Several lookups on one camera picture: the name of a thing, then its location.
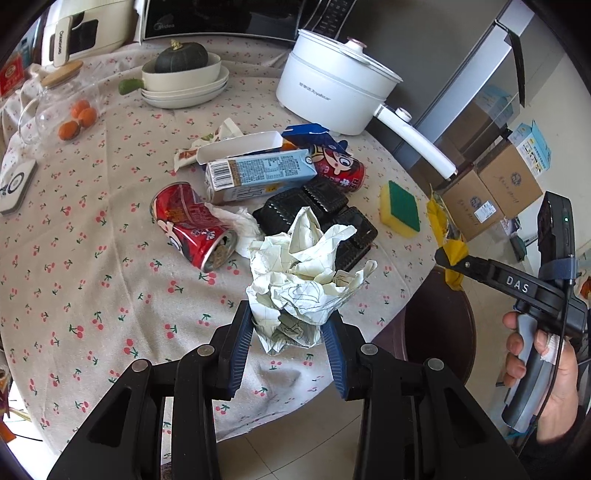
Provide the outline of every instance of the white electric pot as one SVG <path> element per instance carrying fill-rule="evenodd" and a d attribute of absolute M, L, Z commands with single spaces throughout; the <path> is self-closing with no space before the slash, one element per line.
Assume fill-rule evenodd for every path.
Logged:
<path fill-rule="evenodd" d="M 402 79 L 363 53 L 363 45 L 346 44 L 307 30 L 300 35 L 277 86 L 277 99 L 312 123 L 343 135 L 359 135 L 376 117 L 419 152 L 445 179 L 456 166 L 408 122 L 411 116 L 384 102 Z"/>

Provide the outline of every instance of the stainless steel refrigerator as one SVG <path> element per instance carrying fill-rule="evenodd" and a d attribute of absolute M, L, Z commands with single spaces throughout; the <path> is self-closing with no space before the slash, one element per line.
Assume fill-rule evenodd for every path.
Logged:
<path fill-rule="evenodd" d="M 368 55 L 402 77 L 387 103 L 409 111 L 431 141 L 483 92 L 503 92 L 504 107 L 489 113 L 470 161 L 515 119 L 519 104 L 531 101 L 564 54 L 521 0 L 360 0 L 339 39 L 346 37 L 363 41 Z M 380 122 L 368 131 L 407 170 L 420 159 Z"/>

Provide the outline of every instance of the hand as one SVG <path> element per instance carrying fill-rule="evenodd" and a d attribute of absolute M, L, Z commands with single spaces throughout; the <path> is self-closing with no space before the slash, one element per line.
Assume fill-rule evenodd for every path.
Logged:
<path fill-rule="evenodd" d="M 509 312 L 503 317 L 503 324 L 512 330 L 517 328 L 517 313 Z M 534 346 L 540 355 L 547 351 L 548 334 L 542 330 L 535 333 Z M 515 385 L 516 379 L 525 376 L 525 364 L 516 357 L 523 350 L 523 338 L 517 332 L 507 339 L 506 373 L 503 382 L 507 387 Z M 577 358 L 573 346 L 564 340 L 564 349 L 560 355 L 560 365 L 556 374 L 554 388 L 538 419 L 537 440 L 539 443 L 550 443 L 558 440 L 573 426 L 579 407 L 577 393 Z"/>

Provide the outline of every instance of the sponge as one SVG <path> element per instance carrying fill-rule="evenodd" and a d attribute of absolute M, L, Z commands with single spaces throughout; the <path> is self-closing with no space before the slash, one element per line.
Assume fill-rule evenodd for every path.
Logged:
<path fill-rule="evenodd" d="M 391 180 L 382 186 L 379 194 L 379 219 L 406 238 L 421 230 L 415 197 Z"/>

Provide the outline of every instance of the wall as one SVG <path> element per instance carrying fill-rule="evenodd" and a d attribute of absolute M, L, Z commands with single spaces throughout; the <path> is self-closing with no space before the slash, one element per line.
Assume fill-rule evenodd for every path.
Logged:
<path fill-rule="evenodd" d="M 535 120 L 552 150 L 550 169 L 538 183 L 570 199 L 573 206 L 577 253 L 591 247 L 591 95 L 564 55 L 552 75 L 510 128 Z M 537 215 L 542 197 L 519 214 L 521 238 L 537 231 Z M 540 267 L 537 243 L 527 249 L 534 272 Z"/>

